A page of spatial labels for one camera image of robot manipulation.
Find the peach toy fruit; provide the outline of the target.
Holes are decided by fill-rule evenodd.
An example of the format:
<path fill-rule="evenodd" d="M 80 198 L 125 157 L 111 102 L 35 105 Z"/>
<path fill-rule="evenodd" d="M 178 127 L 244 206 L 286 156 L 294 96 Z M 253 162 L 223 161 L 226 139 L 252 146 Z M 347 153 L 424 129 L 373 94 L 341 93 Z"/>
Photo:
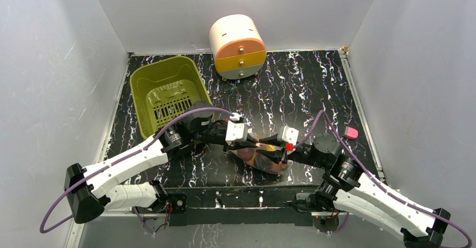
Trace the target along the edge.
<path fill-rule="evenodd" d="M 288 164 L 274 164 L 272 163 L 271 166 L 269 166 L 268 169 L 265 171 L 271 174 L 283 174 L 286 170 L 288 170 L 289 165 Z"/>

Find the dark red toy fruit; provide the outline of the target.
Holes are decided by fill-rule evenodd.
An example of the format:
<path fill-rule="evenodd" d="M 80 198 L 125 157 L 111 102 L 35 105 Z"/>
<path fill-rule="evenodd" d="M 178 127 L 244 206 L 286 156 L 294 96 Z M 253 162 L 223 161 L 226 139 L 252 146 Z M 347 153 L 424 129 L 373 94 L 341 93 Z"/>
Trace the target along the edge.
<path fill-rule="evenodd" d="M 252 161 L 256 155 L 254 148 L 244 148 L 237 150 L 237 156 L 245 162 Z"/>

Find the clear zip bag orange zipper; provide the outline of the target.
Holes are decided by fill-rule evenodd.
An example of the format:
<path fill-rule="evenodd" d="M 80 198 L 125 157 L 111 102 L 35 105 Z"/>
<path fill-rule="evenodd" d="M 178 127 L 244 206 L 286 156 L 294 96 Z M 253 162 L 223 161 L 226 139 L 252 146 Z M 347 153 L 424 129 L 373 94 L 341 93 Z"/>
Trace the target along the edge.
<path fill-rule="evenodd" d="M 272 145 L 266 145 L 266 144 L 261 144 L 262 146 L 258 147 L 258 148 L 255 148 L 255 152 L 258 153 L 257 151 L 258 150 L 268 150 L 268 151 L 272 151 L 272 150 L 276 150 L 277 147 L 276 146 L 272 146 Z M 234 155 L 237 156 L 237 150 L 232 150 L 231 153 L 233 153 Z M 269 166 L 272 165 L 272 161 L 267 158 L 265 155 L 261 154 L 261 153 L 258 153 L 260 155 L 260 166 L 259 168 L 256 168 L 260 171 L 263 171 L 263 172 L 266 172 L 265 170 L 269 168 Z"/>

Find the olive green plastic basket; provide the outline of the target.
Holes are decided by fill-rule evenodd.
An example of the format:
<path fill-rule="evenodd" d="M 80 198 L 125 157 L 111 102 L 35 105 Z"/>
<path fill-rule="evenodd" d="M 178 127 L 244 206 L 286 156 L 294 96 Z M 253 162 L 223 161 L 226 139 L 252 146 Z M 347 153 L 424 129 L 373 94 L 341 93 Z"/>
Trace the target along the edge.
<path fill-rule="evenodd" d="M 138 68 L 130 87 L 143 139 L 155 135 L 197 101 L 211 99 L 196 63 L 189 57 L 170 57 Z"/>

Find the yellow toy banana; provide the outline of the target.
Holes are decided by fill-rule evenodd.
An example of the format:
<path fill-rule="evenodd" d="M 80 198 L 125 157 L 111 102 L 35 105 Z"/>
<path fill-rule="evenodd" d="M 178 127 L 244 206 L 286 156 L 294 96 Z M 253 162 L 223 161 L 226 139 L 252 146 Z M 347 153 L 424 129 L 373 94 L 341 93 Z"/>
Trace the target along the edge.
<path fill-rule="evenodd" d="M 254 167 L 254 168 L 259 168 L 259 166 L 260 166 L 260 155 L 258 153 L 254 153 L 252 158 L 247 161 L 247 164 L 249 166 Z"/>

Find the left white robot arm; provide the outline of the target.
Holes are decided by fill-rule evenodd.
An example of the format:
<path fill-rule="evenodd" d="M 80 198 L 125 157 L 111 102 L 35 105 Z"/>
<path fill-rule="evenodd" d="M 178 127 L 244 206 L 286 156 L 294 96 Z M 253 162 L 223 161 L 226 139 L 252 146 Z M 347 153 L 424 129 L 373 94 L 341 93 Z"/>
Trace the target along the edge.
<path fill-rule="evenodd" d="M 156 213 L 184 212 L 186 196 L 168 194 L 160 181 L 139 185 L 124 182 L 133 175 L 191 153 L 198 143 L 220 145 L 224 151 L 256 148 L 257 140 L 238 113 L 192 104 L 139 145 L 100 163 L 68 167 L 65 193 L 77 224 L 90 222 L 103 212 L 144 208 Z"/>

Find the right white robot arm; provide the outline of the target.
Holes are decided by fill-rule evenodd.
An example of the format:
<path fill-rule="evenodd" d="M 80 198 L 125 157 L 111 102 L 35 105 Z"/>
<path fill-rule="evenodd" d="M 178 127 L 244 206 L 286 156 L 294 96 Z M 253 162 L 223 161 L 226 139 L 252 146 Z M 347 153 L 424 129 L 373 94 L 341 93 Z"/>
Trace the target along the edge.
<path fill-rule="evenodd" d="M 324 170 L 315 193 L 298 193 L 289 202 L 295 210 L 352 213 L 401 237 L 405 247 L 441 247 L 450 213 L 420 206 L 382 182 L 373 182 L 343 153 L 342 144 L 333 135 L 321 133 L 312 144 L 300 147 L 292 135 L 274 135 L 259 142 L 277 147 L 258 151 L 276 164 L 291 160 Z"/>

